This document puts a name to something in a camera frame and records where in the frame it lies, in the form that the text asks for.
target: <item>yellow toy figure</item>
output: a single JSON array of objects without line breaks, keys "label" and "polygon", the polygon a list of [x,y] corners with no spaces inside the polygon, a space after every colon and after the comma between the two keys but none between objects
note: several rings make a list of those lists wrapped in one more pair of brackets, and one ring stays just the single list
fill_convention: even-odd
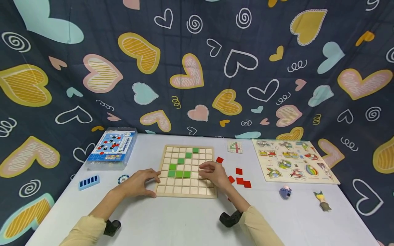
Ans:
[{"label": "yellow toy figure", "polygon": [[315,197],[316,197],[317,199],[319,199],[319,201],[320,201],[320,207],[322,208],[322,210],[323,210],[324,212],[328,212],[328,211],[331,210],[330,206],[329,206],[328,203],[325,201],[325,198],[324,198],[324,195],[323,195],[322,191],[320,191],[320,193],[313,192],[313,194],[315,194]]}]

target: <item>wooden grid board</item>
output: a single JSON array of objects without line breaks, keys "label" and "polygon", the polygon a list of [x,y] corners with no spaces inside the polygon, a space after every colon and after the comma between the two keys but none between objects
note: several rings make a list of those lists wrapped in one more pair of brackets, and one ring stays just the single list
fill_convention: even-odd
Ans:
[{"label": "wooden grid board", "polygon": [[310,141],[252,139],[267,182],[340,182]]},{"label": "wooden grid board", "polygon": [[217,187],[199,174],[199,165],[214,160],[214,148],[168,144],[164,147],[159,170],[157,196],[217,198]]}]

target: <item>navy fabric backdrop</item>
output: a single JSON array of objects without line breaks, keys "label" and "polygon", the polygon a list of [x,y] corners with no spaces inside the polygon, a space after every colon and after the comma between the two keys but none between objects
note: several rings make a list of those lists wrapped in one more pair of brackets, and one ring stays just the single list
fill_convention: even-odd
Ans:
[{"label": "navy fabric backdrop", "polygon": [[310,140],[394,242],[393,1],[14,0],[0,20],[0,245],[26,243],[108,126]]}]

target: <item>red square tile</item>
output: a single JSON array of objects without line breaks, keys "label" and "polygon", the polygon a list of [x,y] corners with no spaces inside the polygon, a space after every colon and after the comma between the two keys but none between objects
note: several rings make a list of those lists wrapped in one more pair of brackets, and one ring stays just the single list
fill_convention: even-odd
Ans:
[{"label": "red square tile", "polygon": [[243,178],[237,178],[237,184],[243,185]]},{"label": "red square tile", "polygon": [[222,163],[222,162],[223,162],[223,158],[221,158],[221,157],[218,157],[218,158],[216,159],[216,162],[218,162],[218,163]]},{"label": "red square tile", "polygon": [[229,176],[230,183],[234,183],[235,179],[232,176]]},{"label": "red square tile", "polygon": [[243,182],[243,186],[245,188],[252,188],[252,185],[250,184],[250,181],[246,181],[246,180]]},{"label": "red square tile", "polygon": [[238,175],[242,175],[242,169],[236,168],[235,169],[235,173],[238,174]]}]

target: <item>light blue heart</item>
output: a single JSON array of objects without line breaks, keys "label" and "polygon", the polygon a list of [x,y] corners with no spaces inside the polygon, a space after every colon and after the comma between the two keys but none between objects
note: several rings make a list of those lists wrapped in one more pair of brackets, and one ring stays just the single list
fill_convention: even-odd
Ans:
[{"label": "light blue heart", "polygon": [[133,84],[134,101],[140,105],[147,105],[153,102],[159,95],[156,94],[147,84],[135,83]]},{"label": "light blue heart", "polygon": [[252,111],[252,113],[259,114],[261,111],[263,111],[263,108],[263,106],[258,106],[257,109],[251,109],[250,111]]},{"label": "light blue heart", "polygon": [[235,138],[236,139],[257,139],[259,136],[261,136],[261,132],[249,131],[249,132],[245,132],[240,135],[235,135]]},{"label": "light blue heart", "polygon": [[323,55],[327,57],[327,59],[318,67],[318,74],[324,74],[329,71],[345,56],[341,47],[335,42],[328,42],[324,45]]},{"label": "light blue heart", "polygon": [[331,91],[329,85],[320,85],[314,90],[312,98],[308,101],[308,105],[311,107],[316,107],[333,96],[334,93]]},{"label": "light blue heart", "polygon": [[69,98],[71,98],[73,95],[76,95],[78,97],[83,97],[83,94],[79,92],[77,89],[75,89],[74,87],[68,88],[66,94]]},{"label": "light blue heart", "polygon": [[28,31],[65,44],[83,41],[84,33],[77,25],[67,20],[49,18],[49,0],[14,0],[14,3]]}]

